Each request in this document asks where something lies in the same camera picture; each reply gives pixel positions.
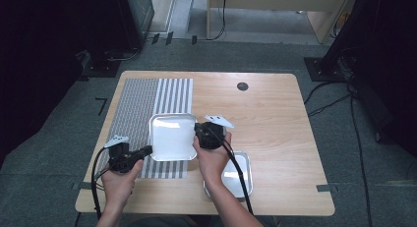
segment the person's left hand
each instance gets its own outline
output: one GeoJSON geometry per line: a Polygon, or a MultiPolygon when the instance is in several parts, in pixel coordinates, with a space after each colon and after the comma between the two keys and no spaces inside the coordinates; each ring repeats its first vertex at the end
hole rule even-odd
{"type": "Polygon", "coordinates": [[[101,176],[105,191],[106,207],[123,209],[135,187],[135,180],[142,171],[144,162],[139,160],[126,174],[107,171],[101,176]]]}

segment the white tray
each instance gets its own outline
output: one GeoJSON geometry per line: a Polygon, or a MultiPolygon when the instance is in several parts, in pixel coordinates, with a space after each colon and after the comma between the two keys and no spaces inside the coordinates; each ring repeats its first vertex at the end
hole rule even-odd
{"type": "Polygon", "coordinates": [[[155,114],[149,120],[149,138],[156,161],[192,160],[196,117],[189,113],[155,114]]]}
{"type": "MultiPolygon", "coordinates": [[[[235,151],[235,158],[237,163],[242,170],[243,177],[245,180],[246,190],[248,191],[248,195],[252,193],[253,185],[252,185],[252,173],[251,173],[251,164],[248,155],[246,152],[243,151],[235,151]]],[[[229,160],[224,167],[223,172],[221,173],[221,181],[223,182],[224,186],[238,199],[244,198],[242,185],[239,180],[239,176],[237,174],[237,170],[231,160],[229,160]]],[[[206,184],[204,183],[204,188],[206,194],[209,196],[209,191],[206,188],[206,184]]]]}

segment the wooden table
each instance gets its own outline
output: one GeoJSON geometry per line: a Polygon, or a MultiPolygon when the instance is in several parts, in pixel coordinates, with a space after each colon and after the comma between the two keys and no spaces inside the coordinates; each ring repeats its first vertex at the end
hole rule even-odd
{"type": "MultiPolygon", "coordinates": [[[[324,43],[328,37],[329,31],[337,22],[337,19],[345,10],[349,1],[350,0],[226,0],[226,8],[308,11],[307,16],[316,37],[319,43],[324,43]]],[[[211,8],[222,7],[223,0],[208,0],[207,38],[210,38],[211,8]]]]}
{"type": "MultiPolygon", "coordinates": [[[[126,79],[193,79],[192,113],[222,115],[235,125],[232,146],[250,160],[257,215],[320,215],[334,213],[328,184],[297,80],[290,74],[127,71],[120,78],[94,154],[106,143],[126,79]],[[239,83],[248,84],[239,90],[239,83]]],[[[198,159],[189,162],[186,179],[137,179],[125,212],[217,214],[205,194],[198,159]]],[[[104,207],[104,192],[98,191],[104,207]]],[[[90,190],[81,190],[76,209],[94,212],[90,190]]]]}

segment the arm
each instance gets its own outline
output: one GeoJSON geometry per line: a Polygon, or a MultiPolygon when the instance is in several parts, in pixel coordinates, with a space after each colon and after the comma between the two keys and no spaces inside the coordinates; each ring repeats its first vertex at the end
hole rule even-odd
{"type": "Polygon", "coordinates": [[[135,180],[142,171],[144,162],[139,160],[126,174],[107,171],[101,176],[106,204],[96,227],[114,227],[119,225],[123,208],[135,187],[135,180]]]}
{"type": "MultiPolygon", "coordinates": [[[[231,134],[225,139],[230,143],[231,134]]],[[[199,158],[200,171],[206,182],[214,206],[225,226],[262,226],[262,224],[230,193],[221,181],[221,173],[229,160],[226,150],[200,148],[199,139],[194,137],[194,149],[199,158]]]]}

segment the wooden tabletop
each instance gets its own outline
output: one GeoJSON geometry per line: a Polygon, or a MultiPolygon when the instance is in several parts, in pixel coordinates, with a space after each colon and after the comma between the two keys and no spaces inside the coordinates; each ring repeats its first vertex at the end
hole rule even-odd
{"type": "MultiPolygon", "coordinates": [[[[290,74],[127,71],[120,78],[91,158],[106,143],[126,79],[193,79],[192,113],[222,115],[235,125],[232,146],[251,160],[256,215],[334,213],[328,184],[295,76],[290,74]],[[246,83],[247,90],[237,85],[246,83]]],[[[124,211],[130,213],[217,214],[203,188],[198,159],[188,164],[186,179],[137,179],[124,211]]],[[[98,191],[101,207],[104,192],[98,191]]],[[[90,190],[80,190],[79,212],[94,212],[90,190]]]]}

